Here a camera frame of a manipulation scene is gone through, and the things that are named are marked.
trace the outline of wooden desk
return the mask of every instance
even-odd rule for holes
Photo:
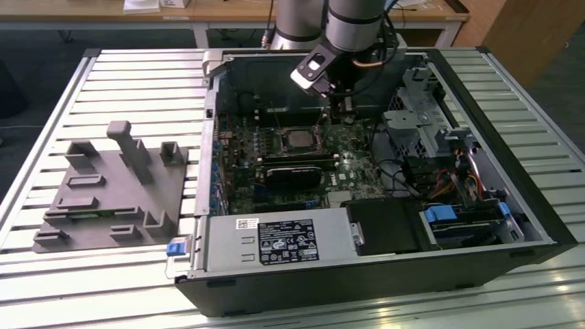
[[[397,29],[433,29],[436,45],[450,46],[469,15],[457,14],[444,0],[409,8],[416,11],[390,12]],[[266,0],[190,0],[185,9],[132,15],[124,15],[124,0],[0,0],[0,29],[190,29],[197,47],[209,48],[209,29],[262,29],[268,12]],[[272,21],[277,14],[274,7]]]
[[[1,22],[164,22],[192,21],[196,0],[186,8],[124,15],[124,0],[1,0]]]

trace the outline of motherboard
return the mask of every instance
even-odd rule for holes
[[[230,215],[338,208],[385,195],[366,119],[296,125],[276,112],[269,118],[220,120]]]

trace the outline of sticker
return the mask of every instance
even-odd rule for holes
[[[172,21],[188,21],[189,16],[162,16],[162,19],[168,19]]]
[[[257,218],[238,218],[236,220],[236,230],[245,230],[246,228],[257,228]]]
[[[312,219],[257,223],[260,263],[276,265],[318,260]]]

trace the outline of white label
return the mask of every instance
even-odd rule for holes
[[[162,16],[162,19],[169,19],[174,21],[188,21],[189,16]]]
[[[257,228],[257,218],[240,218],[236,220],[236,230],[245,230],[246,228]]]
[[[317,249],[305,249],[301,250],[298,253],[304,255],[314,255],[317,253]]]

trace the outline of barcode label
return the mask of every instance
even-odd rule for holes
[[[245,230],[246,228],[257,228],[257,218],[240,218],[236,220],[236,230]]]

